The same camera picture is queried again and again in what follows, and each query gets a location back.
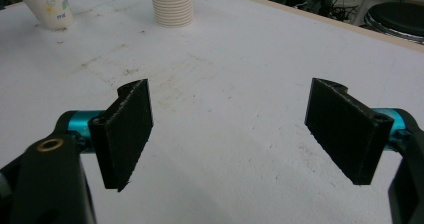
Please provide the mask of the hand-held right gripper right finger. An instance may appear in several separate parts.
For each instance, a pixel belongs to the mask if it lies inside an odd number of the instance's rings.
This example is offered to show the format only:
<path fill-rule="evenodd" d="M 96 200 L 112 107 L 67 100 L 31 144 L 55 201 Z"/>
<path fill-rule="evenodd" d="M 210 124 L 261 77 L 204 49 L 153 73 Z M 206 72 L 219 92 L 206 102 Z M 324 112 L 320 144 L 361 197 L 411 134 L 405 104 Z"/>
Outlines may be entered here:
<path fill-rule="evenodd" d="M 342 84 L 314 78 L 305 125 L 355 185 L 369 185 L 385 147 L 406 128 L 392 108 L 369 108 Z"/>

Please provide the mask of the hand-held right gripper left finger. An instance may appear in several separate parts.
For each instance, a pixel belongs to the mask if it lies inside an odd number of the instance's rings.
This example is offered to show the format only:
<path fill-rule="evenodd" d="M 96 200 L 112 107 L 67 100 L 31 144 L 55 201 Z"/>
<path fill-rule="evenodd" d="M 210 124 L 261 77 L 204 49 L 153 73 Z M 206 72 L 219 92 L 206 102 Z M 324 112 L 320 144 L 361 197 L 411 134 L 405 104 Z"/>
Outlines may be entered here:
<path fill-rule="evenodd" d="M 147 79 L 125 84 L 117 93 L 106 110 L 74 112 L 67 130 L 96 155 L 105 188 L 120 192 L 129 183 L 154 124 Z"/>

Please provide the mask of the stack of ribbed paper cups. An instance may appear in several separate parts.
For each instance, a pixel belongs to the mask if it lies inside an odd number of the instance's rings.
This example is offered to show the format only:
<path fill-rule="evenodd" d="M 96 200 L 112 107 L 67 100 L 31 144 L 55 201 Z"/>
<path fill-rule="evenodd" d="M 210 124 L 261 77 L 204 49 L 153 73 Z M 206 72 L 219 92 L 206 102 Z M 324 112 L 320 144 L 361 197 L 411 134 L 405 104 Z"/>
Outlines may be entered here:
<path fill-rule="evenodd" d="M 156 21 L 165 27 L 183 27 L 193 20 L 193 0 L 152 0 Z"/>

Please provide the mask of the white floral paper cup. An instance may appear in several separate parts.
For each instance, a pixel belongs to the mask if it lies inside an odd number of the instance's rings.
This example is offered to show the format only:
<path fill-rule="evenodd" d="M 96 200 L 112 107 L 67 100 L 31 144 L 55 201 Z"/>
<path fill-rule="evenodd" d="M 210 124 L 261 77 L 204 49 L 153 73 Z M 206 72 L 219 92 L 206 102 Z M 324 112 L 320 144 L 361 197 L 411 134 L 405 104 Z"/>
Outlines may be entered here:
<path fill-rule="evenodd" d="M 66 29 L 74 23 L 68 0 L 23 0 L 23 2 L 46 29 Z"/>

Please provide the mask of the black round stool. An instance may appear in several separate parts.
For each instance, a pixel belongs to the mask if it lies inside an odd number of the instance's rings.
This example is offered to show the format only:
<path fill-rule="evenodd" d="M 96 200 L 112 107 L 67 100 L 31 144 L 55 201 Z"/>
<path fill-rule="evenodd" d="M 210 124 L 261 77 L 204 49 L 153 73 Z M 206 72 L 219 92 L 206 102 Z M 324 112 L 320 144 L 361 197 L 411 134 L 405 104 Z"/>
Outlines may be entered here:
<path fill-rule="evenodd" d="M 424 6 L 387 2 L 372 6 L 364 16 L 370 30 L 424 45 Z"/>

